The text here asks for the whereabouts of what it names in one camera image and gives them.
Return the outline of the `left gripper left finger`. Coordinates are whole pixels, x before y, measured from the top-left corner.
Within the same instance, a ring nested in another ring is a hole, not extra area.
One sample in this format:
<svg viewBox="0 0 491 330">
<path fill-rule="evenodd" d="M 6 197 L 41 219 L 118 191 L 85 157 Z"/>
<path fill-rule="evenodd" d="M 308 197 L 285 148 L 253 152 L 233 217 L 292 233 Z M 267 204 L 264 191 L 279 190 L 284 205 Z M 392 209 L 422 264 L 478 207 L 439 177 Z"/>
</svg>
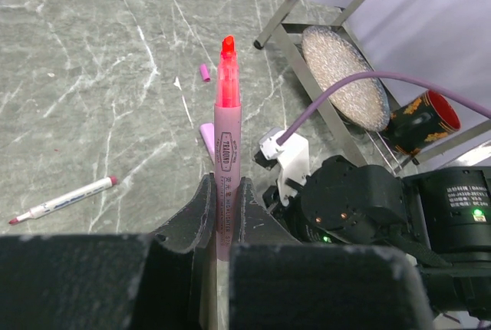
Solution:
<svg viewBox="0 0 491 330">
<path fill-rule="evenodd" d="M 150 233 L 1 238 L 3 329 L 213 329 L 216 183 Z"/>
</svg>

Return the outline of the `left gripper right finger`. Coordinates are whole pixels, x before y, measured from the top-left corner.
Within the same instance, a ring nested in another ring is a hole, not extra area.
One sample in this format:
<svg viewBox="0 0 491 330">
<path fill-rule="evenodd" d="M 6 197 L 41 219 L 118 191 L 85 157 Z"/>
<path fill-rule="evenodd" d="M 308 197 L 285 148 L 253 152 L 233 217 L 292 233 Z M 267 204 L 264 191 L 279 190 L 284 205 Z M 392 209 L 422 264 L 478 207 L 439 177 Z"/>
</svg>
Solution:
<svg viewBox="0 0 491 330">
<path fill-rule="evenodd" d="M 302 244 L 240 183 L 229 263 L 231 329 L 431 329 L 417 270 L 399 250 Z"/>
</svg>

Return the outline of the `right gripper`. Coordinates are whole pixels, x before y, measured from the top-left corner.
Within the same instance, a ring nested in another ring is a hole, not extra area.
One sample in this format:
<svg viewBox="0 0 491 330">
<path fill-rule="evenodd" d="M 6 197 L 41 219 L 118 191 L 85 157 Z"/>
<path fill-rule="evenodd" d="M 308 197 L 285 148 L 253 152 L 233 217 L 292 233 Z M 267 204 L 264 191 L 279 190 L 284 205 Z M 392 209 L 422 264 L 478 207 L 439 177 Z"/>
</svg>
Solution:
<svg viewBox="0 0 491 330">
<path fill-rule="evenodd" d="M 300 196 L 288 198 L 288 205 L 284 206 L 280 200 L 278 187 L 270 186 L 262 194 L 263 202 L 268 212 L 298 241 L 302 243 L 329 244 L 330 236 L 311 226 L 301 211 Z"/>
</svg>

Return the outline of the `white marker pen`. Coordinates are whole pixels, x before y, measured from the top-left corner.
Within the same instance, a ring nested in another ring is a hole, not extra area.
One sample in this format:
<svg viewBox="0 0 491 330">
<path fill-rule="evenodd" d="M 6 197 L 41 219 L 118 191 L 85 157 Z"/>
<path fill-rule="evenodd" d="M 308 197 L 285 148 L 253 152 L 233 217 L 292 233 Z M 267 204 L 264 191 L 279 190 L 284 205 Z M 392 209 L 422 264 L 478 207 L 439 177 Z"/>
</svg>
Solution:
<svg viewBox="0 0 491 330">
<path fill-rule="evenodd" d="M 117 178 L 115 176 L 102 178 L 98 181 L 78 188 L 62 196 L 56 197 L 53 200 L 49 200 L 47 202 L 34 206 L 27 212 L 11 219 L 8 224 L 14 226 L 30 219 L 42 218 L 43 216 L 47 216 L 50 213 L 57 212 L 58 210 L 61 210 L 66 206 L 70 206 L 73 203 L 108 190 L 116 184 Z"/>
</svg>

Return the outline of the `pink highlighter pen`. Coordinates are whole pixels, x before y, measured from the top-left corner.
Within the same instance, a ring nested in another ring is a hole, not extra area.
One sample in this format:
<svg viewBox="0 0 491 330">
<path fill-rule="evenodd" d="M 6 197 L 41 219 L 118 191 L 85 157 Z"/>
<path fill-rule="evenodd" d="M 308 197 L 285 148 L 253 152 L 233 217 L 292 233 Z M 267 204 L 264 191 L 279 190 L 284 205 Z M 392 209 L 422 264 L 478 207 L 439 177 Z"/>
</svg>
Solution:
<svg viewBox="0 0 491 330">
<path fill-rule="evenodd" d="M 212 161 L 212 163 L 215 163 L 214 124 L 201 124 L 199 126 L 199 132 L 208 151 L 210 160 Z"/>
</svg>

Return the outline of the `pink thin pen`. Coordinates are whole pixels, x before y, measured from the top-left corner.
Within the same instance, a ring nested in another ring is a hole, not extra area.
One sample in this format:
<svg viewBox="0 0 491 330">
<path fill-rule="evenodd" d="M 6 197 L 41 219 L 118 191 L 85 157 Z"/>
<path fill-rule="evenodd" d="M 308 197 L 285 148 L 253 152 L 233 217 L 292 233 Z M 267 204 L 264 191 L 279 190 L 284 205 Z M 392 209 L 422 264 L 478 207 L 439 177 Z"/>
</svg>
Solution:
<svg viewBox="0 0 491 330">
<path fill-rule="evenodd" d="M 217 185 L 216 255 L 227 262 L 241 180 L 242 103 L 235 38 L 222 41 L 214 105 L 215 181 Z"/>
</svg>

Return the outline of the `small magenta cap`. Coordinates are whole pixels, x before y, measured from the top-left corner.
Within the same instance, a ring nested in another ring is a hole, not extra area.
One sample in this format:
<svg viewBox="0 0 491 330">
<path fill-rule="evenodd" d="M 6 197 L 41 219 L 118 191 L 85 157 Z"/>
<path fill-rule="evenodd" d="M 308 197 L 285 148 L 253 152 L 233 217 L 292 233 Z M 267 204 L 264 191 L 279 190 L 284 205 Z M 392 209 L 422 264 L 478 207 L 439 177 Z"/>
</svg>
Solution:
<svg viewBox="0 0 491 330">
<path fill-rule="evenodd" d="M 199 72 L 200 72 L 201 78 L 204 82 L 210 82 L 211 81 L 209 69 L 208 69 L 206 64 L 201 64 L 199 66 Z"/>
</svg>

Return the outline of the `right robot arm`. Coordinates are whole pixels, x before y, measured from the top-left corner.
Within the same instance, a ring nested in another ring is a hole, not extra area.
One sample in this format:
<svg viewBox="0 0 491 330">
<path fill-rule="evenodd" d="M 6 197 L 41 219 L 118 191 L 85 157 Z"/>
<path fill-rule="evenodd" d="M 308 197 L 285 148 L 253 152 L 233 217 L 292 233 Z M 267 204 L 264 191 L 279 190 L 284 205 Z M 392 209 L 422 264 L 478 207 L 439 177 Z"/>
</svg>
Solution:
<svg viewBox="0 0 491 330">
<path fill-rule="evenodd" d="M 324 160 L 305 182 L 288 180 L 273 217 L 304 243 L 392 246 L 414 257 L 433 312 L 490 317 L 490 169 L 447 167 L 396 177 L 382 166 Z"/>
</svg>

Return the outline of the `metal dish rack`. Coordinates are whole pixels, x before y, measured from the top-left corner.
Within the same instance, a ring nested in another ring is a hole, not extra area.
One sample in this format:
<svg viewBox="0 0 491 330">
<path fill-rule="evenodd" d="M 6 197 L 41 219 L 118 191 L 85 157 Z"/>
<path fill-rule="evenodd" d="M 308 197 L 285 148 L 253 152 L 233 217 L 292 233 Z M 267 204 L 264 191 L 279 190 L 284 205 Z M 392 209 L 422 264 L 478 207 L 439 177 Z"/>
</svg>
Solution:
<svg viewBox="0 0 491 330">
<path fill-rule="evenodd" d="M 363 153 L 362 149 L 360 149 L 360 144 L 354 140 L 352 137 L 352 133 L 350 133 L 349 129 L 346 128 L 346 124 L 340 117 L 340 113 L 338 110 L 334 108 L 334 105 L 329 101 L 329 97 L 334 94 L 336 91 L 341 88 L 354 83 L 355 81 L 360 80 L 377 80 L 381 83 L 381 86 L 386 90 L 384 86 L 384 79 L 395 79 L 401 83 L 407 83 L 416 85 L 418 87 L 425 88 L 427 90 L 436 91 L 450 100 L 457 102 L 458 104 L 475 111 L 476 104 L 468 104 L 469 100 L 459 99 L 457 101 L 456 94 L 450 94 L 450 90 L 443 90 L 441 88 L 437 88 L 436 84 L 425 84 L 423 80 L 419 80 L 416 78 L 403 78 L 402 74 L 397 73 L 382 73 L 380 71 L 369 71 L 369 72 L 361 72 L 357 74 L 352 74 L 342 80 L 336 82 L 332 86 L 330 86 L 326 91 L 321 92 L 321 88 L 319 87 L 318 82 L 315 80 L 314 75 L 312 74 L 309 66 L 302 56 L 302 53 L 299 51 L 298 47 L 293 43 L 293 41 L 289 38 L 288 35 L 295 33 L 303 33 L 303 31 L 310 26 L 301 25 L 301 24 L 286 24 L 283 23 L 285 18 L 290 14 L 292 9 L 300 0 L 284 0 L 282 5 L 277 9 L 275 14 L 270 18 L 266 27 L 262 30 L 256 40 L 253 42 L 253 46 L 262 50 L 264 45 L 268 42 L 270 38 L 274 38 L 279 48 L 282 50 L 282 53 L 285 55 L 288 64 L 295 72 L 296 77 L 299 79 L 302 87 L 306 90 L 308 96 L 313 100 L 313 104 L 309 105 L 307 110 L 302 113 L 299 120 L 296 120 L 283 135 L 288 136 L 290 138 L 294 132 L 315 112 L 317 111 L 324 122 L 327 124 L 329 130 L 332 135 L 338 141 L 340 147 L 344 151 L 345 155 L 348 157 L 350 161 L 355 163 L 357 166 L 363 166 L 368 164 L 365 153 Z M 361 5 L 365 0 L 353 0 L 347 8 L 342 9 L 340 15 L 334 20 L 332 25 L 314 25 L 314 28 L 334 28 L 335 30 L 340 31 L 340 33 L 345 33 L 347 35 L 348 41 L 353 44 L 355 51 L 357 51 L 360 55 L 364 55 L 361 50 L 361 46 L 355 40 L 354 34 L 347 31 L 347 27 L 345 27 L 345 22 L 350 15 L 355 12 L 355 10 Z M 390 168 L 390 171 L 397 175 L 401 172 L 405 166 L 412 162 L 415 165 L 421 165 L 421 163 L 425 163 L 428 160 L 437 157 L 438 155 L 444 154 L 449 150 L 455 149 L 458 146 L 464 144 L 465 142 L 475 139 L 478 136 L 485 134 L 490 131 L 490 119 L 483 121 L 481 124 L 477 124 L 476 126 L 470 128 L 469 130 L 465 130 L 463 133 L 458 134 L 450 138 L 450 140 L 444 141 L 442 144 L 437 147 L 432 148 L 431 150 L 420 152 L 415 156 L 406 156 L 403 160 L 402 156 L 399 158 L 395 156 L 392 149 L 388 146 L 387 142 L 384 138 L 377 132 L 370 132 L 368 130 L 364 130 L 366 134 L 364 137 L 367 137 L 371 142 L 373 148 L 380 154 L 380 157 L 384 159 L 385 164 Z M 467 150 L 466 152 L 460 154 L 458 157 L 453 158 L 448 163 L 445 163 L 444 167 L 451 166 L 465 166 L 469 167 L 472 165 L 477 165 L 483 160 L 490 158 L 490 139 L 482 142 L 478 146 L 475 146 L 472 149 Z"/>
</svg>

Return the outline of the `red black mug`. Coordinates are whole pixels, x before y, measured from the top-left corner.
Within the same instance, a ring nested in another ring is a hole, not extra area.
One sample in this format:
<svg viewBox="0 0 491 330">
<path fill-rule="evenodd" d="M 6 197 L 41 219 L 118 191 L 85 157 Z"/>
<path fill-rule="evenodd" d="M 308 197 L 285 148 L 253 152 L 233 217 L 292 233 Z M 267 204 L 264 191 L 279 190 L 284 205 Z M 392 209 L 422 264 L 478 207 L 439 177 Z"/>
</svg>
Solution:
<svg viewBox="0 0 491 330">
<path fill-rule="evenodd" d="M 398 152 L 415 156 L 460 130 L 460 119 L 444 96 L 428 90 L 393 111 L 383 138 Z"/>
</svg>

